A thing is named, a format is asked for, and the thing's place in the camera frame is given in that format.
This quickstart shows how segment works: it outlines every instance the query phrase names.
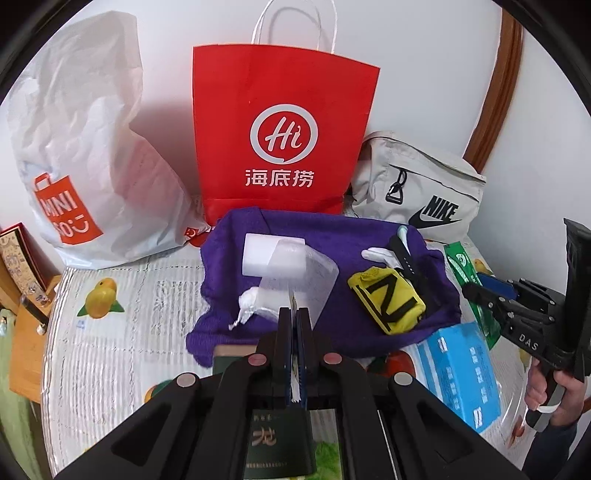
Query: yellow pouch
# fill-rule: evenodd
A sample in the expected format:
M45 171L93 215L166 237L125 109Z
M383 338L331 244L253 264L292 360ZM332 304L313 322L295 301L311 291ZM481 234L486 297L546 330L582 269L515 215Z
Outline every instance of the yellow pouch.
M387 335L412 330L426 310L414 288L393 268L371 267L347 283Z

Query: red paper bag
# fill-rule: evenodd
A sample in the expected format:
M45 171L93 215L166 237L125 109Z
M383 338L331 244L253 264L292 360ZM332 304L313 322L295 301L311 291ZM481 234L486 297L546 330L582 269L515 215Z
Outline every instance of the red paper bag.
M305 48L195 47L193 116L207 221L248 206L340 213L378 73Z

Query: zipper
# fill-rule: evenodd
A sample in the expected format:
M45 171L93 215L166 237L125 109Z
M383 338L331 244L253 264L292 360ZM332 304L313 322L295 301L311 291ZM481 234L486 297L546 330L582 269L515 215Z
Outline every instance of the zipper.
M397 169L399 169L399 170L402 168L402 167L397 167L396 165L392 165L391 163L389 163L389 164L388 164L388 167L397 168ZM456 192L456 193L459 193L460 195L464 195L464 197L468 197L468 198L470 198L470 199L474 200L476 203L480 204L480 202L478 201L478 199L477 199L477 198L475 198L475 197L473 197L473 196L472 196L472 195L470 195L469 193L460 192L460 190L457 190L457 189L455 189L455 188L453 188L453 187L449 187L449 186L447 186L447 185L443 184L442 182L440 182L439 180L435 180L435 179L432 179L431 177L427 177L426 175L423 175L422 173L417 173L417 172L415 172L415 171L412 171L412 170L409 170L409 169L407 169L407 168L405 168L404 170L406 170L408 173L413 173L413 174L415 174L415 175L418 175L419 177L423 177L424 179L427 179L427 180L434 181L435 183L438 183L439 185L441 185L441 186L443 186L443 187L445 187L445 188L447 188L447 189L453 190L454 192Z
M449 170L453 170L454 172L456 172L456 173L459 173L460 175L464 175L465 177L468 177L468 178L470 178L470 179L472 179L472 180L479 181L479 182L480 182L480 183L482 183L482 184L486 184L486 182L485 182L484 180L482 180L482 179L480 179L480 178L478 178L478 177L475 177L475 176L473 176L473 175L471 175L471 174L469 174L469 173L466 173L466 172L465 172L465 171L463 171L463 170L459 170L459 169L458 169L458 168L456 168L456 167L453 167L453 166L451 166L451 165L448 165L447 163L444 163L444 162L442 162L442 161L440 161L440 160L438 160L438 159L436 159L436 158L433 158L431 155L429 155L429 154L425 153L425 152L424 152L424 151L422 151L422 150L419 150L417 147L415 147L415 146L413 146L413 145L410 145L410 144L407 144L406 142L403 142L402 140L397 140L397 139L396 139L396 138L394 138L394 137L386 137L385 135L380 135L380 136L370 137L370 138L368 138L366 141L368 141L368 140L372 140L372 139L374 139L374 138L383 138L383 139L385 139L385 140L390 140L390 141L393 141L393 142L399 142L399 143L402 143L403 145L406 145L407 147L410 147L410 148L413 148L413 149L415 149L416 151L420 152L422 155L425 155L425 156L426 156L426 157L427 157L429 160L431 160L431 161L433 161L433 162L437 163L438 165L441 165L441 166L443 166L443 167L445 167L445 168L448 168Z

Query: nike bag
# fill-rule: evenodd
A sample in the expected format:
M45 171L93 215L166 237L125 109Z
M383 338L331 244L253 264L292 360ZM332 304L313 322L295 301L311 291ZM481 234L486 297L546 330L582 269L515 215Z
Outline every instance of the nike bag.
M461 241L486 177L464 159L394 132L368 135L351 186L360 217L407 223L427 240Z

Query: green package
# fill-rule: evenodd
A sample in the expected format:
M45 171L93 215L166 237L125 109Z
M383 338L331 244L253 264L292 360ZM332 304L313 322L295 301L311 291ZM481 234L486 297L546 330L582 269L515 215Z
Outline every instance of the green package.
M453 274L456 276L456 280L460 286L470 281L476 283L477 285L482 285L478 275L476 275L476 270L474 270L474 267L472 266L470 257L468 257L468 254L460 242L446 245L445 254L447 261L453 270ZM488 349L491 350L501 336L501 327L492 316L490 310L483 310L479 305L472 302L469 303L470 308L476 317L476 322L484 334Z

